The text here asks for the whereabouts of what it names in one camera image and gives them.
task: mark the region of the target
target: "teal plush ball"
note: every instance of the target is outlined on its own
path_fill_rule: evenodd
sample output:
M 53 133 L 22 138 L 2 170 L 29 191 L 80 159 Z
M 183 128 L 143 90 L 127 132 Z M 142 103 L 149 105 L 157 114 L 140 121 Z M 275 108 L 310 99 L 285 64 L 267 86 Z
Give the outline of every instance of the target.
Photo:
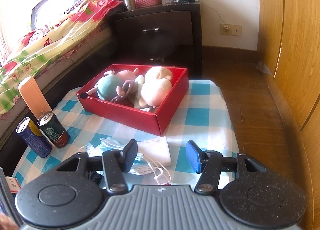
M 98 96 L 101 100 L 110 102 L 117 96 L 117 86 L 122 87 L 123 81 L 115 75 L 107 75 L 99 79 L 96 86 L 98 87 Z

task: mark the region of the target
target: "wall switch plate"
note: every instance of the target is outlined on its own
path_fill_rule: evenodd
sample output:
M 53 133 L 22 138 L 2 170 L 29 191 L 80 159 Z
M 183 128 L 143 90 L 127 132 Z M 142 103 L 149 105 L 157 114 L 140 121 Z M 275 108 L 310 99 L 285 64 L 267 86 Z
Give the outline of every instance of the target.
M 231 25 L 220 24 L 220 34 L 230 36 L 231 35 Z
M 241 37 L 241 26 L 231 25 L 231 35 Z

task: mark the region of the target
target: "nightstand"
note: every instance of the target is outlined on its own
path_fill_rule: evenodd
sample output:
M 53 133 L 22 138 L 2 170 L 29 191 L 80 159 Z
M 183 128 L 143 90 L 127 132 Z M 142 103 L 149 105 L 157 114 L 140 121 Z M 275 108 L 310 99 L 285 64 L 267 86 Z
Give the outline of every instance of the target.
M 138 8 L 110 17 L 119 42 L 115 64 L 188 68 L 202 78 L 200 5 L 169 4 Z

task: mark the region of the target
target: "red box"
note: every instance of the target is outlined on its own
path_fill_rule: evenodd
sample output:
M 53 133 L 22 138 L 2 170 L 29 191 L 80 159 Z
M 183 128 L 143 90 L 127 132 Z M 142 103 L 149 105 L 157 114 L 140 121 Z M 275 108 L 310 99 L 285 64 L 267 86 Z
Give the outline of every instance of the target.
M 83 108 L 88 112 L 141 131 L 162 136 L 180 102 L 188 91 L 189 78 L 186 68 L 166 67 L 173 74 L 171 80 L 172 88 L 155 113 L 101 100 L 96 92 L 87 99 L 81 99 L 79 97 L 80 93 L 85 93 L 93 88 L 96 82 L 104 76 L 103 74 L 106 71 L 115 70 L 115 72 L 118 73 L 122 70 L 134 71 L 135 68 L 138 68 L 138 75 L 144 76 L 151 67 L 153 66 L 111 65 L 83 86 L 76 95 Z

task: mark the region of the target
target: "blue can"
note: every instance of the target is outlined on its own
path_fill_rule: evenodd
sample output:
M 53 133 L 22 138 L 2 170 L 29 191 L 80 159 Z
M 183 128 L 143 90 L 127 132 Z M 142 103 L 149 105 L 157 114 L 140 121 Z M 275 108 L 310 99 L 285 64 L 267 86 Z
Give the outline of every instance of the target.
M 45 158 L 49 156 L 52 145 L 29 117 L 24 118 L 19 123 L 16 131 L 39 157 Z

